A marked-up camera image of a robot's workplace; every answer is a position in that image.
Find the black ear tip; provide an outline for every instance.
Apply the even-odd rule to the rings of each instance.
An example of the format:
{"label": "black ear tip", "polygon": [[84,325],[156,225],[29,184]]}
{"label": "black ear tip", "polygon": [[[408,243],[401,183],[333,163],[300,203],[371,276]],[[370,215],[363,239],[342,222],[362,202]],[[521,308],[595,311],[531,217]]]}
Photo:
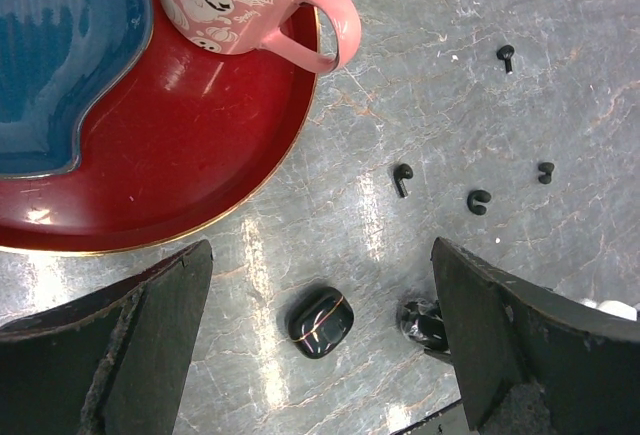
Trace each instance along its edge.
{"label": "black ear tip", "polygon": [[475,198],[478,202],[489,203],[491,201],[491,194],[486,190],[476,190]]}
{"label": "black ear tip", "polygon": [[398,165],[396,167],[396,169],[393,171],[393,174],[395,178],[411,179],[413,178],[413,169],[406,163],[403,163],[402,165]]}
{"label": "black ear tip", "polygon": [[504,47],[500,47],[497,55],[500,60],[508,60],[513,56],[514,53],[516,53],[516,49],[513,48],[512,45],[505,45]]}
{"label": "black ear tip", "polygon": [[551,162],[542,162],[538,165],[538,170],[544,173],[552,173],[556,166]]}

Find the gray marble surface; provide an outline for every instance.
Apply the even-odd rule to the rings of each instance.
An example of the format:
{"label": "gray marble surface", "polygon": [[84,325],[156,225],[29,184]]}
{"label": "gray marble surface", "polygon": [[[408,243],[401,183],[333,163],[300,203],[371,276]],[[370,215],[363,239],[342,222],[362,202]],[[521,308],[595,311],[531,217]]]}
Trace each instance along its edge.
{"label": "gray marble surface", "polygon": [[[322,78],[261,192],[161,247],[0,254],[0,324],[207,238],[217,259],[175,434],[388,434],[458,398],[452,370],[395,325],[401,301],[435,294],[436,236],[570,298],[638,304],[640,0],[354,2],[362,48]],[[510,76],[495,57],[505,42]],[[415,172],[404,200],[398,161]],[[556,164],[551,185],[540,161]],[[484,217],[465,206],[474,188],[493,194]],[[308,361],[283,318],[321,283],[356,323]]]}

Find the blue bowl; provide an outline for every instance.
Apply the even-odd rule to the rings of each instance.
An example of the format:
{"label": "blue bowl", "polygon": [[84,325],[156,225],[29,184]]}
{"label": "blue bowl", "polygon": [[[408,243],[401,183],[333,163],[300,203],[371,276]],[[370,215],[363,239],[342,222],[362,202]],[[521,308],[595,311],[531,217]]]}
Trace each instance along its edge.
{"label": "blue bowl", "polygon": [[84,118],[152,27],[151,0],[0,0],[0,179],[77,168]]}

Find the black earbud tip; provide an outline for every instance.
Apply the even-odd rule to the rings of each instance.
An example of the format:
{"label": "black earbud tip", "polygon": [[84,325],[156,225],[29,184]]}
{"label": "black earbud tip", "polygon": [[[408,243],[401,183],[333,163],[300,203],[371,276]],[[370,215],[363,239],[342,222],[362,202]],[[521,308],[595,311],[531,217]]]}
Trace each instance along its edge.
{"label": "black earbud tip", "polygon": [[475,213],[476,215],[484,215],[485,213],[487,213],[487,207],[483,207],[482,205],[475,205],[472,209],[471,209],[472,213]]}
{"label": "black earbud tip", "polygon": [[473,192],[474,199],[480,203],[489,203],[491,201],[491,194],[486,190],[476,190]]}
{"label": "black earbud tip", "polygon": [[400,165],[400,168],[402,170],[402,178],[406,178],[407,180],[413,178],[413,168],[407,164]]}
{"label": "black earbud tip", "polygon": [[538,165],[538,170],[546,174],[553,173],[553,170],[555,168],[556,166],[551,162],[542,162],[540,165]]}
{"label": "black earbud tip", "polygon": [[516,53],[516,49],[511,45],[505,45],[497,51],[498,60],[509,60]]}

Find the red round plate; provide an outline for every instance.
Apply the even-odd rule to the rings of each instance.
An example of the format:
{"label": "red round plate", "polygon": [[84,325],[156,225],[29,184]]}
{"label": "red round plate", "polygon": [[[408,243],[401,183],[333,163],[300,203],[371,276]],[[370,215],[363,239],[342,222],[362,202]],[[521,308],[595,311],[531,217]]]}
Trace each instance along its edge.
{"label": "red round plate", "polygon": [[[0,182],[1,246],[100,252],[176,238],[229,213],[286,156],[315,75],[270,52],[206,52],[158,0],[154,17],[147,51],[84,122],[80,167]],[[313,8],[285,28],[317,49]]]}

